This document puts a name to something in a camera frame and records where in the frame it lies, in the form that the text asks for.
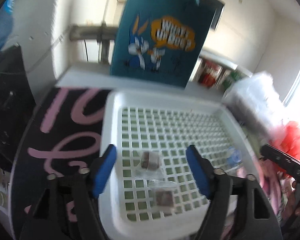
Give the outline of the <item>black speaker box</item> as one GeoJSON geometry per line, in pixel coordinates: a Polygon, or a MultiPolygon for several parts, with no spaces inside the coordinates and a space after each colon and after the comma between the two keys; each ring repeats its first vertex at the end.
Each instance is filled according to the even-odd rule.
{"type": "Polygon", "coordinates": [[[20,46],[0,53],[0,154],[13,161],[34,101],[20,46]]]}

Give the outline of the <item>red plastic bag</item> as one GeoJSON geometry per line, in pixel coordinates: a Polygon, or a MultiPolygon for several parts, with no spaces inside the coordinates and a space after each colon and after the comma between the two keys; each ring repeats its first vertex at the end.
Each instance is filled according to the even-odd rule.
{"type": "Polygon", "coordinates": [[[283,138],[273,140],[271,145],[300,161],[300,124],[290,121],[282,131],[283,138]]]}

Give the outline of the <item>red jar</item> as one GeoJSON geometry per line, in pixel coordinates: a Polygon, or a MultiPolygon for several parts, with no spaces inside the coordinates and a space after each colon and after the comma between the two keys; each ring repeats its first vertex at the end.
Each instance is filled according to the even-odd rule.
{"type": "Polygon", "coordinates": [[[213,87],[217,82],[221,69],[221,66],[215,62],[205,60],[198,83],[206,88],[213,87]]]}

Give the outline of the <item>white perforated plastic tray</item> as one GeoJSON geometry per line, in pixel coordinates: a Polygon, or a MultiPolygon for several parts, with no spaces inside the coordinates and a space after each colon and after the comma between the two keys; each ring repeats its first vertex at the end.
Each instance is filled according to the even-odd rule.
{"type": "Polygon", "coordinates": [[[228,149],[242,154],[247,173],[257,174],[254,152],[232,114],[221,104],[173,94],[121,90],[107,98],[101,150],[117,149],[117,159],[104,192],[99,214],[110,239],[180,239],[198,231],[209,207],[200,194],[186,160],[196,146],[216,168],[236,175],[228,149]],[[161,155],[165,180],[174,182],[175,207],[156,209],[145,177],[137,176],[143,152],[161,155]]]}

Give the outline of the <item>clear plastic bag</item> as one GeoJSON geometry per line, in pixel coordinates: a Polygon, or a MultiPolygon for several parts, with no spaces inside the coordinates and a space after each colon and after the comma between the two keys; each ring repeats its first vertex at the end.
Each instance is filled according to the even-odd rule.
{"type": "Polygon", "coordinates": [[[222,103],[237,121],[260,139],[284,137],[287,113],[268,72],[256,73],[231,85],[225,91],[222,103]]]}

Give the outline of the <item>metal bed rail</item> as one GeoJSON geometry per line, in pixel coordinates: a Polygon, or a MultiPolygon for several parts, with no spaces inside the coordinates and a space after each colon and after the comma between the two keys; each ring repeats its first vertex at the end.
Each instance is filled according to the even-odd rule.
{"type": "Polygon", "coordinates": [[[109,53],[110,42],[115,41],[118,31],[117,26],[108,26],[106,23],[101,25],[75,25],[70,28],[69,38],[71,42],[95,40],[101,44],[101,52],[98,61],[102,64],[110,65],[109,53]]]}

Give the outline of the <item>blue clip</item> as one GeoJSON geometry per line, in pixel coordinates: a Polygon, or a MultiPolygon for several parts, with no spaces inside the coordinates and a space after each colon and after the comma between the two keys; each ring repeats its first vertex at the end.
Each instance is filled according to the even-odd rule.
{"type": "Polygon", "coordinates": [[[227,149],[226,161],[227,161],[228,165],[230,165],[231,167],[235,167],[235,166],[239,165],[242,161],[241,151],[236,149],[233,146],[230,146],[227,149]]]}

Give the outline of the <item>teal Bugs Bunny tote bag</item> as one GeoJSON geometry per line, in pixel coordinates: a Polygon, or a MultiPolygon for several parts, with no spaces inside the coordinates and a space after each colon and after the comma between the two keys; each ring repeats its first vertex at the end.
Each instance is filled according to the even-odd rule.
{"type": "Polygon", "coordinates": [[[199,0],[126,0],[110,74],[186,87],[214,15],[199,0]]]}

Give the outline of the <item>blue water jug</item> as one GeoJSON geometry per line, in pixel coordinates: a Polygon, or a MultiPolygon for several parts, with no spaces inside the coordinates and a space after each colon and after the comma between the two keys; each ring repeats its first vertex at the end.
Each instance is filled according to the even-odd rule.
{"type": "Polygon", "coordinates": [[[0,8],[0,51],[13,30],[13,9],[15,0],[6,0],[0,8]]]}

